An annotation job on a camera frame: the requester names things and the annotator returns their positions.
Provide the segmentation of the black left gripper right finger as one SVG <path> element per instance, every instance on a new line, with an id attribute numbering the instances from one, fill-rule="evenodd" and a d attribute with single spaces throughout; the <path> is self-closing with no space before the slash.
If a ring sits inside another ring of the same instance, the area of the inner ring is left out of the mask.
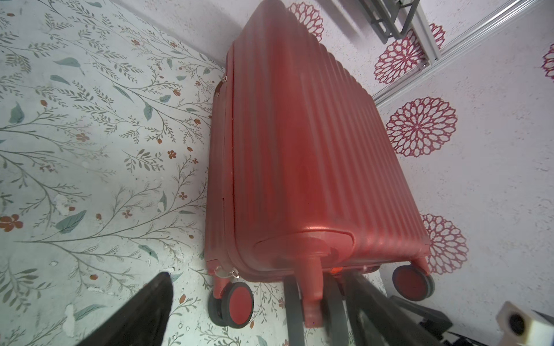
<path id="1" fill-rule="evenodd" d="M 346 271 L 343 281 L 349 321 L 357 345 L 368 345 L 379 336 L 388 345 L 440 344 L 359 272 Z"/>

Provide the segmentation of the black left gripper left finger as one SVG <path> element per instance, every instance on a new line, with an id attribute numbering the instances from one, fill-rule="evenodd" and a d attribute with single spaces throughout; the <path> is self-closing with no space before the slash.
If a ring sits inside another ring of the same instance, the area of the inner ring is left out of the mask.
<path id="1" fill-rule="evenodd" d="M 161 272 L 79 344 L 161 345 L 172 303 L 170 274 Z"/>

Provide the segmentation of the red hard-shell suitcase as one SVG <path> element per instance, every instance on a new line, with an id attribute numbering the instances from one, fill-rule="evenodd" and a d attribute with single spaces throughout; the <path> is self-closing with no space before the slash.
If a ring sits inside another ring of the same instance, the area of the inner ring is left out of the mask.
<path id="1" fill-rule="evenodd" d="M 307 327 L 324 278 L 399 262 L 411 301 L 434 292 L 430 238 L 375 102 L 280 1 L 262 1 L 213 98 L 205 260 L 212 319 L 249 324 L 249 282 L 291 277 Z"/>

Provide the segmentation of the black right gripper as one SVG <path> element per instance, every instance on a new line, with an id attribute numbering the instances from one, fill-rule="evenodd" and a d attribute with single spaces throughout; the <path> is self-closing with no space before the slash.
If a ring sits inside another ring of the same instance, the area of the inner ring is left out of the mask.
<path id="1" fill-rule="evenodd" d="M 391 296 L 390 300 L 394 302 L 400 308 L 409 311 L 415 315 L 418 315 L 422 320 L 418 323 L 429 334 L 434 336 L 443 345 L 450 346 L 463 346 L 463 345 L 480 345 L 486 346 L 486 344 L 474 340 L 470 337 L 462 334 L 450 332 L 449 329 L 453 327 L 452 320 L 441 311 L 431 309 L 425 306 L 420 306 L 414 302 L 405 300 L 398 296 Z"/>

